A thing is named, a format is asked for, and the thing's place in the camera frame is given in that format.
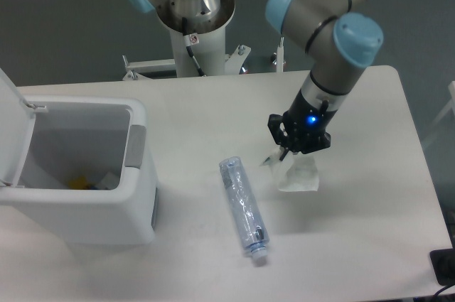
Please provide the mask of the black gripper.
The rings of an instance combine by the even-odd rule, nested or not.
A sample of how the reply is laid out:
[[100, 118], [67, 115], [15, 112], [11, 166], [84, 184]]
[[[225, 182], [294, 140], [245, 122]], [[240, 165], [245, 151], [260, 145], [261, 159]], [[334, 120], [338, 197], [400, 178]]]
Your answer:
[[283, 115], [270, 114], [267, 127], [279, 146], [279, 161], [289, 153], [308, 154], [327, 149], [331, 135], [326, 128], [342, 103], [342, 95], [320, 87], [302, 87]]

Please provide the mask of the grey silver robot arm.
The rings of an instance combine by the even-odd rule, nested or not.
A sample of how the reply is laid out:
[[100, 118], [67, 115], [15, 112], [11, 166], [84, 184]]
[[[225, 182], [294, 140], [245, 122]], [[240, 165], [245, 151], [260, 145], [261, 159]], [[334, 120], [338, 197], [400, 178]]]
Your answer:
[[[265, 16], [314, 66], [290, 108], [269, 117], [279, 157], [308, 154], [331, 145], [326, 128], [348, 93], [375, 59], [383, 42], [379, 25], [354, 12], [366, 0], [268, 0]], [[227, 73], [225, 29], [234, 0], [129, 0], [144, 13], [155, 11], [168, 29], [180, 77]]]

